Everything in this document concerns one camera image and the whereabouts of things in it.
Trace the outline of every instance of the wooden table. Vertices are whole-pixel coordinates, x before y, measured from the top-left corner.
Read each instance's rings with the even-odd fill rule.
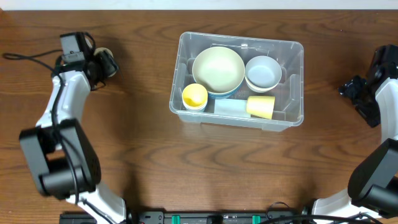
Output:
[[[116,75],[89,95],[82,126],[102,180],[134,209],[265,210],[275,201],[299,208],[347,187],[380,143],[380,127],[368,127],[337,88],[365,74],[378,46],[398,44],[396,11],[0,13],[0,52],[59,49],[58,36],[76,30],[113,51],[124,79]],[[169,98],[185,31],[303,44],[303,124],[272,133],[181,122]],[[80,210],[38,194],[18,141],[51,91],[44,67],[0,59],[0,223],[58,223],[62,211]]]

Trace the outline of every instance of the white wall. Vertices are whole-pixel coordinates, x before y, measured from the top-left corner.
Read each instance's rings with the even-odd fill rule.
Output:
[[[398,0],[0,0],[3,10],[398,9]]]

